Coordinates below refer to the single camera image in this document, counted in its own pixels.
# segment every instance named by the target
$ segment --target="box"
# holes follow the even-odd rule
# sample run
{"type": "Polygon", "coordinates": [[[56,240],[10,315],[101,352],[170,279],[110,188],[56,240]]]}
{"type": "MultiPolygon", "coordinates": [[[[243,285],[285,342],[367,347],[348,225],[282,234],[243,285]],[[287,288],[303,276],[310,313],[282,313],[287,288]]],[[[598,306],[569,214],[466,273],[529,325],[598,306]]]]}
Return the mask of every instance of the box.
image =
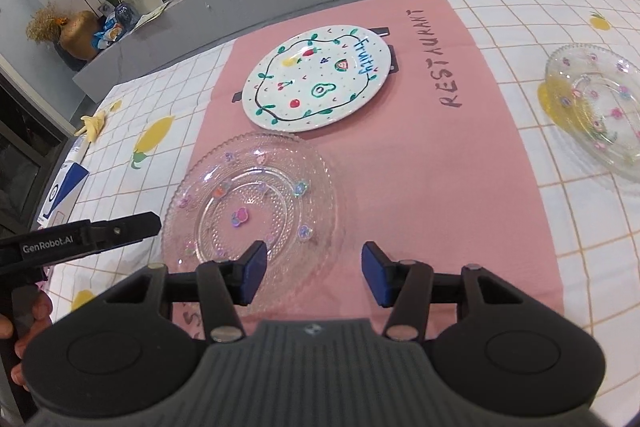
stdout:
{"type": "Polygon", "coordinates": [[[69,220],[88,176],[89,171],[74,161],[62,164],[38,216],[41,227],[55,227],[69,220]]]}

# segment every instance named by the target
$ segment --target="checkered tablecloth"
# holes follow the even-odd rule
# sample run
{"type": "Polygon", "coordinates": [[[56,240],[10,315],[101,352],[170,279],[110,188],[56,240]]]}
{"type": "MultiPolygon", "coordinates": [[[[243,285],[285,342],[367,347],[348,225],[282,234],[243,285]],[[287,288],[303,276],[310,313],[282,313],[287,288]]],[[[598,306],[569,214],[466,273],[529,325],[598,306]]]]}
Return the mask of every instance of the checkered tablecloth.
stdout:
{"type": "MultiPolygon", "coordinates": [[[[481,49],[529,155],[556,250],[565,316],[594,335],[606,354],[607,374],[594,409],[612,425],[623,425],[640,406],[640,185],[610,174],[568,144],[541,110],[537,89],[548,56],[572,42],[597,44],[640,65],[640,0],[448,1],[481,49]],[[610,28],[594,27],[594,13],[610,28]]],[[[109,93],[101,107],[116,100],[122,107],[82,162],[91,175],[72,220],[146,210],[164,216],[233,45],[109,93]],[[127,168],[139,135],[167,115],[175,120],[144,160],[149,168],[127,168]]],[[[54,319],[68,314],[78,291],[98,294],[160,260],[155,238],[57,266],[49,287],[54,319]]]]}

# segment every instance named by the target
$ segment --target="banana peel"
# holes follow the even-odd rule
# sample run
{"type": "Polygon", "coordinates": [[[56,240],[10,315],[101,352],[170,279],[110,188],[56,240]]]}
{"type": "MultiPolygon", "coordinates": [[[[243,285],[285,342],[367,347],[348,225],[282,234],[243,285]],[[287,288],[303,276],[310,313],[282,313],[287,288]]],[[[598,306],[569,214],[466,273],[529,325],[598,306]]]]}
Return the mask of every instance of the banana peel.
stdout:
{"type": "Polygon", "coordinates": [[[75,133],[75,136],[81,136],[86,133],[89,143],[95,143],[102,131],[102,128],[104,127],[104,120],[106,116],[107,113],[103,110],[98,111],[95,116],[83,116],[80,120],[82,120],[84,126],[75,133]]]}

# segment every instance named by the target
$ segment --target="white ceramic plate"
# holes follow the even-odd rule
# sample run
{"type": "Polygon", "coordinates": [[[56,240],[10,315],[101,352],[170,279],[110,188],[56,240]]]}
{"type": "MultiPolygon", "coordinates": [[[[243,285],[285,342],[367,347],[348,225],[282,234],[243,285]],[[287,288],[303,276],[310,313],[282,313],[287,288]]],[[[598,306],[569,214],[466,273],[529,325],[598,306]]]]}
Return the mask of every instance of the white ceramic plate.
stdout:
{"type": "Polygon", "coordinates": [[[391,52],[358,26],[325,26],[289,39],[264,57],[242,90],[242,107],[264,129],[301,132],[349,116],[380,90],[391,52]]]}

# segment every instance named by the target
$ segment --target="gold vase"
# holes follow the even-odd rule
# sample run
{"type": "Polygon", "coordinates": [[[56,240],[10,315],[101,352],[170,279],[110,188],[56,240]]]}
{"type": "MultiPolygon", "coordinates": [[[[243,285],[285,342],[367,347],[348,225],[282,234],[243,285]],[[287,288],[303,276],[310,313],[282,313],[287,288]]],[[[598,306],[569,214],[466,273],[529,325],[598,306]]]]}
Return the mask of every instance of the gold vase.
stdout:
{"type": "Polygon", "coordinates": [[[88,10],[78,12],[62,26],[60,46],[75,58],[92,60],[98,54],[98,50],[91,45],[91,40],[98,31],[100,25],[95,13],[88,10]]]}

